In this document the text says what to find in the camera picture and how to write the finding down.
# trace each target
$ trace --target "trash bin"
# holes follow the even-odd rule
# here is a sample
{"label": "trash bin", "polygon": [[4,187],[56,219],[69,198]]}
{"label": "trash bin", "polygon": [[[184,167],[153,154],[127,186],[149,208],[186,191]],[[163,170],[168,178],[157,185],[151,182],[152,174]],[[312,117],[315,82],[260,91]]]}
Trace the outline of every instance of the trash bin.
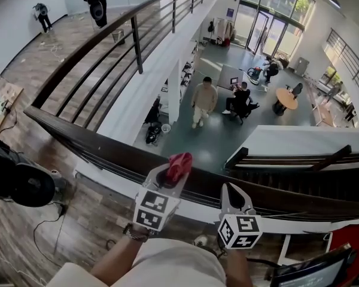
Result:
{"label": "trash bin", "polygon": [[[114,42],[119,41],[124,37],[124,30],[123,29],[116,29],[114,32],[112,32],[113,40]],[[125,45],[125,40],[121,41],[119,43],[120,45]]]}

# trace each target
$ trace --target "man in beige jacket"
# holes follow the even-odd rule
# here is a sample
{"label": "man in beige jacket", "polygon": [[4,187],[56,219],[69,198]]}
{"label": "man in beige jacket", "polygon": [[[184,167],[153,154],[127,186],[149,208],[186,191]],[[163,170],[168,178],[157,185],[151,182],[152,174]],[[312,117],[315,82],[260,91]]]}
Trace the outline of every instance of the man in beige jacket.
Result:
{"label": "man in beige jacket", "polygon": [[211,78],[205,77],[201,84],[198,84],[191,100],[191,106],[194,108],[193,125],[195,129],[197,124],[203,126],[203,118],[208,118],[214,110],[218,100],[217,89],[211,84]]}

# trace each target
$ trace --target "red cloth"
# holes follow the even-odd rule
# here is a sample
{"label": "red cloth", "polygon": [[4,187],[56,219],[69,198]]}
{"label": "red cloth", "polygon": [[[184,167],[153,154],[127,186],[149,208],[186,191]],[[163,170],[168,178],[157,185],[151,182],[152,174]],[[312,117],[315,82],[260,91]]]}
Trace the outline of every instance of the red cloth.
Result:
{"label": "red cloth", "polygon": [[346,282],[359,275],[359,224],[348,225],[333,232],[333,239],[331,241],[330,250],[336,249],[339,246],[349,243],[353,250],[357,251],[357,256],[352,265],[347,269]]}
{"label": "red cloth", "polygon": [[166,173],[166,181],[168,183],[177,183],[182,175],[190,173],[192,163],[193,157],[189,152],[170,156],[170,168]]}

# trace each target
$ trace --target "desk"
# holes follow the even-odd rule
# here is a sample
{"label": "desk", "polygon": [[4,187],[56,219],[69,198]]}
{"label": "desk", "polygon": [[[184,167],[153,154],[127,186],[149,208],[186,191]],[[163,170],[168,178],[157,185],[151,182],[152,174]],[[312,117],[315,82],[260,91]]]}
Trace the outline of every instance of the desk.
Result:
{"label": "desk", "polygon": [[318,109],[319,116],[321,117],[321,121],[317,123],[317,126],[319,126],[321,123],[325,123],[330,127],[335,127],[333,117],[331,116],[330,111],[325,106],[317,105],[313,108],[313,110],[314,109]]}
{"label": "desk", "polygon": [[278,116],[282,116],[284,111],[288,109],[297,109],[298,100],[294,99],[294,95],[289,93],[286,88],[278,88],[276,90],[276,97],[278,101],[273,105],[273,111]]}
{"label": "desk", "polygon": [[7,112],[3,107],[6,101],[9,101],[6,107],[11,108],[22,91],[23,88],[11,83],[6,83],[2,88],[0,88],[0,127],[7,116]]}
{"label": "desk", "polygon": [[217,87],[221,87],[228,90],[233,90],[230,85],[230,79],[237,78],[238,83],[242,84],[242,78],[244,77],[244,71],[237,68],[233,68],[227,65],[223,65],[220,78],[218,80]]}

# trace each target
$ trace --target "office chair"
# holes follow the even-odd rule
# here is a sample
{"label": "office chair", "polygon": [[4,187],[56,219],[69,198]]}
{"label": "office chair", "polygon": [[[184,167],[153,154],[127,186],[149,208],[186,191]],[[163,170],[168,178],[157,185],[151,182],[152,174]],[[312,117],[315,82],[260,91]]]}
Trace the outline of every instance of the office chair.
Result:
{"label": "office chair", "polygon": [[[287,87],[287,90],[289,90],[291,88],[289,85],[286,85],[286,87]],[[294,95],[294,99],[296,99],[297,96],[302,92],[302,89],[303,89],[302,83],[298,83],[298,85],[295,86],[295,88],[291,92]]]}
{"label": "office chair", "polygon": [[246,101],[246,105],[241,107],[240,109],[236,109],[233,105],[232,108],[230,108],[230,112],[233,112],[235,115],[231,115],[230,120],[235,119],[236,117],[239,117],[239,119],[241,120],[241,125],[244,124],[243,118],[247,118],[250,113],[251,110],[248,109],[248,105],[252,103],[252,98],[249,96],[249,98]]}

